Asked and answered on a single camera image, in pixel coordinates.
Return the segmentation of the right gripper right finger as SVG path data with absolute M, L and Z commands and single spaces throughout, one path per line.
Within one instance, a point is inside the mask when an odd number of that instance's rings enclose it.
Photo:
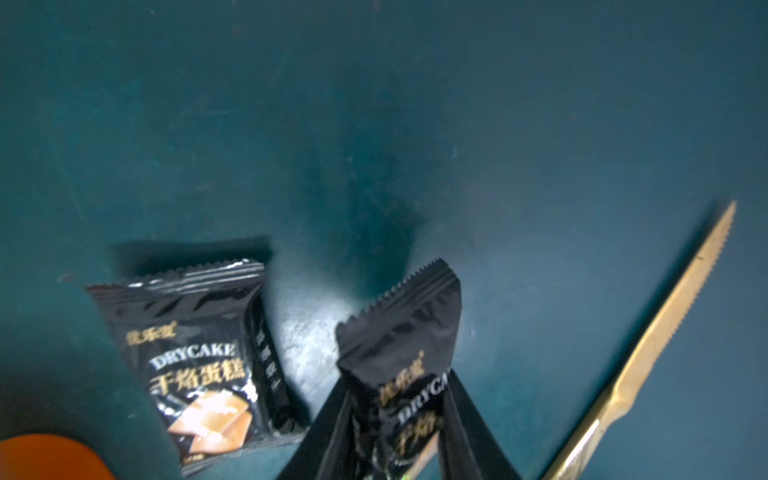
M 521 480 L 455 371 L 443 395 L 443 426 L 438 440 L 443 480 Z

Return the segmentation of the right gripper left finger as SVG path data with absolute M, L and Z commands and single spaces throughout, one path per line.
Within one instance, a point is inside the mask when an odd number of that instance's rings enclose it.
M 339 379 L 300 446 L 278 480 L 351 480 L 356 478 L 351 398 Z

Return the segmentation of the black cookie packet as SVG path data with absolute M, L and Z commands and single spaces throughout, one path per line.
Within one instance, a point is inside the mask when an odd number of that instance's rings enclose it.
M 300 443 L 308 422 L 265 318 L 265 266 L 195 265 L 86 288 L 157 408 L 183 476 Z
M 356 479 L 407 479 L 443 426 L 461 283 L 436 259 L 336 326 Z

